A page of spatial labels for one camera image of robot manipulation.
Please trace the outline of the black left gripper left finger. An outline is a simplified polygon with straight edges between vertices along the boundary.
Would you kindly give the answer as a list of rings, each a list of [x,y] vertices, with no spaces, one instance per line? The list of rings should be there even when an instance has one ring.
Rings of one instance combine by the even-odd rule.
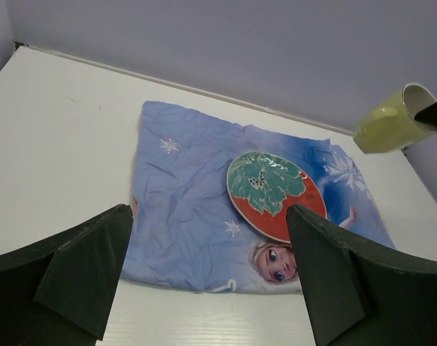
[[[133,212],[116,205],[0,255],[0,345],[95,345],[105,334]]]

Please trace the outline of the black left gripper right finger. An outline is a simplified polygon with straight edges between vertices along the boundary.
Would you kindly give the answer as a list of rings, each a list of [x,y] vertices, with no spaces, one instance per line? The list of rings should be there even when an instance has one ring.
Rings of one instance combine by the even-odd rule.
[[[286,216],[317,345],[437,345],[437,262],[354,234],[302,205]]]

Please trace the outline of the pale yellow mug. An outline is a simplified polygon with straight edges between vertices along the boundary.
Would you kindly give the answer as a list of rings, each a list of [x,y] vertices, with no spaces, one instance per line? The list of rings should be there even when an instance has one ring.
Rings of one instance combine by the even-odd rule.
[[[357,122],[353,140],[365,154],[381,154],[426,139],[437,133],[437,127],[415,117],[436,102],[424,86],[406,84]]]

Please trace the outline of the blue princess print cloth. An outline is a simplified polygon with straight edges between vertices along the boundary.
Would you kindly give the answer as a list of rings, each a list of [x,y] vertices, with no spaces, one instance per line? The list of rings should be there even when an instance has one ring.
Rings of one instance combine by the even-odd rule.
[[[328,221],[393,245],[361,171],[329,140],[275,133],[148,101],[141,113],[134,222],[123,278],[209,293],[300,291],[290,242],[256,231],[230,201],[229,165],[251,151],[280,156],[303,169],[322,193]]]

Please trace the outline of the red and teal plate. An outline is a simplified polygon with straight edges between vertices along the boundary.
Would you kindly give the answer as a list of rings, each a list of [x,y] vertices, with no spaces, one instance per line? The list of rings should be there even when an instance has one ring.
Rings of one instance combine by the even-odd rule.
[[[238,156],[227,170],[226,188],[245,221],[274,241],[290,242],[286,214],[294,204],[327,217],[327,206],[313,179],[280,156],[261,151]]]

